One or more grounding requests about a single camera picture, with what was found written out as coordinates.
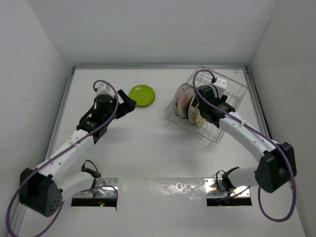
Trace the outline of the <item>lime green plate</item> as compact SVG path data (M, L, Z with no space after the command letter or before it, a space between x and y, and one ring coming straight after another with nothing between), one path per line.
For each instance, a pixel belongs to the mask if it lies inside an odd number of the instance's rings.
M145 107L154 102L156 93L150 86L140 84L131 88L129 97L136 101L137 106Z

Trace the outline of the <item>white plate orange sunburst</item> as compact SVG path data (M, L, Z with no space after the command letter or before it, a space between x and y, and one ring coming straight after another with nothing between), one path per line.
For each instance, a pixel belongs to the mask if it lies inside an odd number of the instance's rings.
M194 95L195 95L195 90L191 85L186 87L184 91L182 92L179 98L179 102L178 102L178 113L179 113L180 118L182 119L187 118L189 103Z

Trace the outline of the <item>white plate red green text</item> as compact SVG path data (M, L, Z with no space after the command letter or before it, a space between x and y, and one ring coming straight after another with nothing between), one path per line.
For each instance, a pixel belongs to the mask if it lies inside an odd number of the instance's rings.
M174 98L173 98L173 102L172 102L172 106L173 106L173 111L175 113L176 116L179 116L179 113L178 113L178 102L179 102L179 98L182 94L182 92L184 91L184 89L186 87L188 87L189 84L187 83L184 83L182 85L180 85L174 95Z

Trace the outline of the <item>cream beige plate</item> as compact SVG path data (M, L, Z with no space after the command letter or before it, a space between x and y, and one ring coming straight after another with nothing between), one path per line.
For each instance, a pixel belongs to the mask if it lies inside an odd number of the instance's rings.
M197 109L196 125L198 127L202 127L205 123L206 123L206 119L201 116L200 110Z

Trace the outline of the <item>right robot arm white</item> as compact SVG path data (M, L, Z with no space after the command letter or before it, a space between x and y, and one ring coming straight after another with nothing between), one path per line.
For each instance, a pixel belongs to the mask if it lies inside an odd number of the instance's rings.
M234 137L258 162L256 169L234 167L224 172L221 184L226 191L246 185L273 193L297 175L293 147L287 142L270 141L248 125L226 103L226 95L218 96L210 85L204 85L196 89L196 99L202 118Z

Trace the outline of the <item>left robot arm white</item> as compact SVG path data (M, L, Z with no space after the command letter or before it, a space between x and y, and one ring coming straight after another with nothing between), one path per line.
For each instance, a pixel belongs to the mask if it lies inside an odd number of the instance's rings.
M92 107L81 117L69 139L46 161L34 169L26 168L20 174L19 202L39 214L50 217L61 204L76 193L90 188L101 175L84 168L71 178L64 175L75 161L95 145L107 132L113 119L119 119L134 111L136 101L123 90L117 91L123 100L103 91L98 92Z

